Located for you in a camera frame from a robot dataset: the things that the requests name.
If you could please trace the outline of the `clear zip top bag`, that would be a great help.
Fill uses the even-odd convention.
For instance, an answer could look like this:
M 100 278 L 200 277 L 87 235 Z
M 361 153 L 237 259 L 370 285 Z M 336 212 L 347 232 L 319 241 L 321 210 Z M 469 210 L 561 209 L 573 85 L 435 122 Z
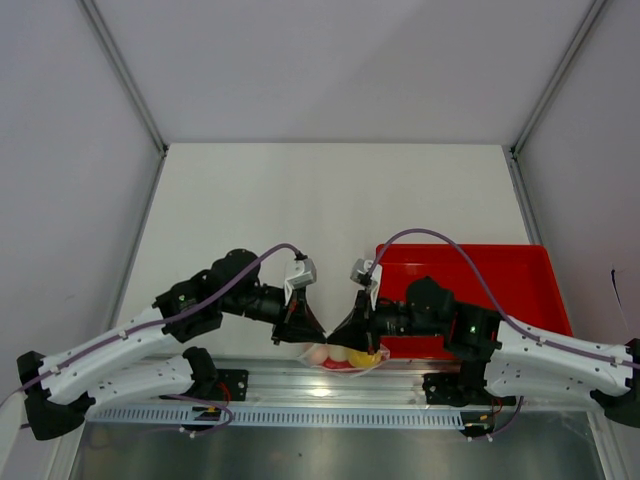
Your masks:
M 308 344 L 296 361 L 313 370 L 343 376 L 359 377 L 389 361 L 391 352 L 384 345 L 373 353 L 328 344 Z

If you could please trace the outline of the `yellow toy pepper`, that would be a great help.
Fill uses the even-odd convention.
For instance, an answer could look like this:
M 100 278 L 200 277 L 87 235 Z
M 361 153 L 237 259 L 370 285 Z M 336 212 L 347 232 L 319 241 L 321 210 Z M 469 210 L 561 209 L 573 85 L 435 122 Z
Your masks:
M 384 354 L 378 351 L 374 354 L 361 352 L 357 350 L 349 350 L 347 361 L 351 367 L 359 370 L 369 370 L 375 368 L 384 361 Z

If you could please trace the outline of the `white egg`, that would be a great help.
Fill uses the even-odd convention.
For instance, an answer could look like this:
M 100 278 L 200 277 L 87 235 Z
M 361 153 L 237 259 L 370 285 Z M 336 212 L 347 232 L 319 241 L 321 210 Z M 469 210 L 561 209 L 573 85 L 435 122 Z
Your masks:
M 348 349 L 343 346 L 329 345 L 327 351 L 328 359 L 333 362 L 344 363 L 348 361 Z
M 322 365 L 328 358 L 329 352 L 325 345 L 319 345 L 307 352 L 306 359 L 311 365 Z

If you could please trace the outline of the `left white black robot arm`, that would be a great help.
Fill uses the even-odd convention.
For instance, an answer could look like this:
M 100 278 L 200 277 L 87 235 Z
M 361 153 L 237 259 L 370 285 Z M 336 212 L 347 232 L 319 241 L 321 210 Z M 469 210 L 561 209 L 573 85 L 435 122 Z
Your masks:
M 118 328 L 59 354 L 22 354 L 19 391 L 34 437 L 62 437 L 88 416 L 136 400 L 211 399 L 219 371 L 206 349 L 189 343 L 219 329 L 227 314 L 270 325 L 275 344 L 324 342 L 306 296 L 317 278 L 313 261 L 297 252 L 277 287 L 259 279 L 266 258 L 232 250 Z

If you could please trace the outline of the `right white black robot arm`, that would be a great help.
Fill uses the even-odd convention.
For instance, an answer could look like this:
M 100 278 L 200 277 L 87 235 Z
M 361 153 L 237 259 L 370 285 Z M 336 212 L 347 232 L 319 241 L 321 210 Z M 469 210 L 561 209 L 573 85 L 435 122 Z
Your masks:
M 384 337 L 442 339 L 458 372 L 428 374 L 429 404 L 511 403 L 520 397 L 597 406 L 609 420 L 639 425 L 639 342 L 608 345 L 556 334 L 457 300 L 430 277 L 412 282 L 405 302 L 357 294 L 330 345 L 373 354 Z

